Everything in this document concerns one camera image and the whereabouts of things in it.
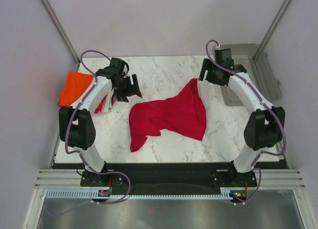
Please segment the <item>crimson red t shirt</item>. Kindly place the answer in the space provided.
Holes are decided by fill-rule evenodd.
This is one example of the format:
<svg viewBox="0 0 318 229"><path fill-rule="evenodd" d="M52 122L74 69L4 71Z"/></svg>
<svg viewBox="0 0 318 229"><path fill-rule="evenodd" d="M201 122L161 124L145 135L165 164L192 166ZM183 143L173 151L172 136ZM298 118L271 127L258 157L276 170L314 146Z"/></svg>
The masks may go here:
<svg viewBox="0 0 318 229"><path fill-rule="evenodd" d="M130 110L129 127L132 153L141 149L148 136L159 137L164 129L203 140L207 119L198 79L191 79L174 97L135 104Z"/></svg>

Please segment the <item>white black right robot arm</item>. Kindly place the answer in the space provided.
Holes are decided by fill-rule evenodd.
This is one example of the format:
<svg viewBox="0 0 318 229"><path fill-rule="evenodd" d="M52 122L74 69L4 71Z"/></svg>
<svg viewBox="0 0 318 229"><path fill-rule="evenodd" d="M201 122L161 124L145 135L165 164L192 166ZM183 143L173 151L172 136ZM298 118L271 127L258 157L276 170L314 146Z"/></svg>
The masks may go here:
<svg viewBox="0 0 318 229"><path fill-rule="evenodd" d="M208 55L203 60L198 79L229 87L249 114L243 132L244 147L232 161L231 171L227 174L231 185L241 185L245 173L253 170L263 154L284 155L287 146L284 108L275 107L260 93L244 66L234 64L230 49L216 49L213 58Z"/></svg>

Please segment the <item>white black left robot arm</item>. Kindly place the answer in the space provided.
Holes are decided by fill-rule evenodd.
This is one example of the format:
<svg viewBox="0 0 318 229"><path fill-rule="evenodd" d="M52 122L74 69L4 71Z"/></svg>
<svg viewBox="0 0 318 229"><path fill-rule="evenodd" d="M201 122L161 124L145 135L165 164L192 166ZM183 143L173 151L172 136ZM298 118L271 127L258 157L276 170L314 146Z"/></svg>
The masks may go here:
<svg viewBox="0 0 318 229"><path fill-rule="evenodd" d="M65 143L67 154L78 153L85 169L92 172L92 181L98 186L107 184L109 174L104 171L106 162L94 144L96 130L92 114L103 98L110 105L128 102L131 96L142 97L137 75L129 75L129 65L120 58L112 58L110 64L99 69L88 88L71 105L59 110L60 140Z"/></svg>

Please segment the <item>folded pink white shirts stack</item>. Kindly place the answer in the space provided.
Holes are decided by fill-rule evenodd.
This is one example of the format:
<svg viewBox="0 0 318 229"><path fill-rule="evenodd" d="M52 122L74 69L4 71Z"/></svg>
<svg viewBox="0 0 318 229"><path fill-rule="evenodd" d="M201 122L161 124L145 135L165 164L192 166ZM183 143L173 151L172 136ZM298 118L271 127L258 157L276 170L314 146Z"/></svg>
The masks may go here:
<svg viewBox="0 0 318 229"><path fill-rule="evenodd" d="M117 98L114 90L111 90L108 94L106 94L102 101L99 103L97 108L95 109L95 114L104 114L108 113L114 104L117 102Z"/></svg>

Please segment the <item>clear grey plastic bin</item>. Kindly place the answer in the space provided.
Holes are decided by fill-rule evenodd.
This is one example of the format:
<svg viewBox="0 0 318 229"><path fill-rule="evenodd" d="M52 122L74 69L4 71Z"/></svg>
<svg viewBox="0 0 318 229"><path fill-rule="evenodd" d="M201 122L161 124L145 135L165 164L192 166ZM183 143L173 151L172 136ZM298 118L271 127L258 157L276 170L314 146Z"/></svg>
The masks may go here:
<svg viewBox="0 0 318 229"><path fill-rule="evenodd" d="M231 49L234 63L243 65L261 94L270 102L275 102L282 98L282 92L268 62L267 55L261 53L256 60L253 58L258 47L258 44L220 45L221 49Z"/></svg>

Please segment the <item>folded orange t shirt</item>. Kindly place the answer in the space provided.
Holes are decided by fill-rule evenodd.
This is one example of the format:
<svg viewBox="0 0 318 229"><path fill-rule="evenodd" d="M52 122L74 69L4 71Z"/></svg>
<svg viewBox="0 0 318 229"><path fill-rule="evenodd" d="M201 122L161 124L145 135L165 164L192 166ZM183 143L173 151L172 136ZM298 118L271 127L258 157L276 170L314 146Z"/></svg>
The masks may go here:
<svg viewBox="0 0 318 229"><path fill-rule="evenodd" d="M71 106L87 90L87 88L93 82L93 79L93 75L78 72L68 72L67 80L64 88L59 94L59 101L57 105L59 107Z"/></svg>

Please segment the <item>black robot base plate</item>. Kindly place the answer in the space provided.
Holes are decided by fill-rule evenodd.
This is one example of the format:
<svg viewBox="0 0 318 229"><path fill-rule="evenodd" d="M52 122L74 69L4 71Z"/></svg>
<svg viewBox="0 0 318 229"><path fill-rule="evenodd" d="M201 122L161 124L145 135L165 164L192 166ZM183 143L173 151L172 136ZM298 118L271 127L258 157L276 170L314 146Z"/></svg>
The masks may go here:
<svg viewBox="0 0 318 229"><path fill-rule="evenodd" d="M234 173L231 163L108 163L103 175L85 170L82 187L108 187L115 193L199 194L221 188L257 186L255 173Z"/></svg>

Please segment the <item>right aluminium frame post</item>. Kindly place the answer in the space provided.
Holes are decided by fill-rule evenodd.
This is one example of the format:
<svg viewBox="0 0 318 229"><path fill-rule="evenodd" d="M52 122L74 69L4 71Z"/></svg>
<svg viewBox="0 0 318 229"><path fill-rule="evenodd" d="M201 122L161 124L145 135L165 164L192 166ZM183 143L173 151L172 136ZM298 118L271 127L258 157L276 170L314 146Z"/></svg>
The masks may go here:
<svg viewBox="0 0 318 229"><path fill-rule="evenodd" d="M268 45L271 37L273 36L275 30L277 29L278 25L280 24L281 20L283 19L286 11L288 10L289 6L291 5L293 0L283 0L282 4L280 5L274 19L272 20L266 34L264 35L257 51L253 55L252 59L254 62L258 61L259 57L263 53L264 49Z"/></svg>

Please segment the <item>aluminium frame post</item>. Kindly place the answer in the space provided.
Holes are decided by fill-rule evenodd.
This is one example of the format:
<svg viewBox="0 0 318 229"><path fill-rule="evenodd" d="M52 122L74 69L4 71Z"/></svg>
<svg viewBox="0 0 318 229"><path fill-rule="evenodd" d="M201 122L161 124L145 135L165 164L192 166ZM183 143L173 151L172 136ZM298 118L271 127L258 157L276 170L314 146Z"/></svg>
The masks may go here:
<svg viewBox="0 0 318 229"><path fill-rule="evenodd" d="M62 27L57 15L55 14L49 0L40 0L41 4L43 5L47 15L49 16L50 21L52 22L54 28L56 29L58 35L60 36L61 40L63 41L64 45L66 46L69 54L71 55L72 59L76 63L77 67L80 65L80 58L76 53L74 47L72 46L64 28Z"/></svg>
<svg viewBox="0 0 318 229"><path fill-rule="evenodd" d="M266 34L264 35L257 51L253 55L252 59L254 62L258 61L259 57L263 53L264 49L268 45L271 37L273 36L275 30L277 29L278 25L280 24L281 20L283 19L286 11L288 10L289 6L291 5L293 0L283 0L282 4L280 5L274 19L272 20Z"/></svg>

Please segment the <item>left aluminium frame post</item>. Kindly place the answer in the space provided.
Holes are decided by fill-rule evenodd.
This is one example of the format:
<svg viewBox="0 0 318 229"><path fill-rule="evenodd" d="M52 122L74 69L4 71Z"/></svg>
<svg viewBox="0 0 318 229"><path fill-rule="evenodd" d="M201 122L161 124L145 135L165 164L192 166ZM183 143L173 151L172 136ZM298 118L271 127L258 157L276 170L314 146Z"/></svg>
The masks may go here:
<svg viewBox="0 0 318 229"><path fill-rule="evenodd" d="M41 4L43 5L47 15L49 16L50 21L52 22L54 28L56 29L58 35L60 36L61 40L63 41L64 45L66 46L69 54L71 55L72 59L76 63L77 67L80 65L80 58L76 53L74 47L72 46L64 28L62 27L57 15L55 14L49 0L40 0Z"/></svg>

